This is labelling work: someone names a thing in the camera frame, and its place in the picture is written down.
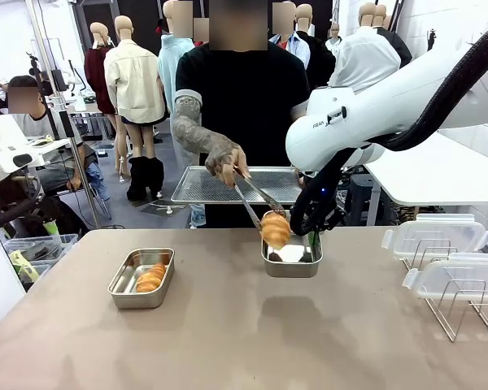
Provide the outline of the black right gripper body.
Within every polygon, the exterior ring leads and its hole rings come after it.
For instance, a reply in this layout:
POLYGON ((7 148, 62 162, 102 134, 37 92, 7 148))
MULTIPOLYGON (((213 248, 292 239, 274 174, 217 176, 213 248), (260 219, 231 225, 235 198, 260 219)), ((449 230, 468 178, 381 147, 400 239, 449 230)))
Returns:
POLYGON ((311 230, 330 231, 342 225, 345 211, 338 206, 336 200, 338 180, 314 178, 310 184, 314 190, 308 217, 311 230))

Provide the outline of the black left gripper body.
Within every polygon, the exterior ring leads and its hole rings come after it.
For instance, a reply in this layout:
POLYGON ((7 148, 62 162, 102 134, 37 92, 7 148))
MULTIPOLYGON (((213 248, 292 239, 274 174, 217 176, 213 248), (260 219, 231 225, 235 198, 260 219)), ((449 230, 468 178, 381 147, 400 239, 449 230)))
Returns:
POLYGON ((0 222, 10 222, 33 210, 41 199, 37 178, 8 178, 0 181, 0 222))

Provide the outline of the person's tattooed right hand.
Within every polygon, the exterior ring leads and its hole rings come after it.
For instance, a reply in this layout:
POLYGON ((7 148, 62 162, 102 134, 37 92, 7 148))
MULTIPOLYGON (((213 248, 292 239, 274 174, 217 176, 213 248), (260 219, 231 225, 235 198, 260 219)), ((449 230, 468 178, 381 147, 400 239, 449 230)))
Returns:
POLYGON ((232 141, 215 144, 207 156, 205 166, 213 176, 230 188, 235 186, 235 167, 245 178, 251 178, 244 151, 232 141))

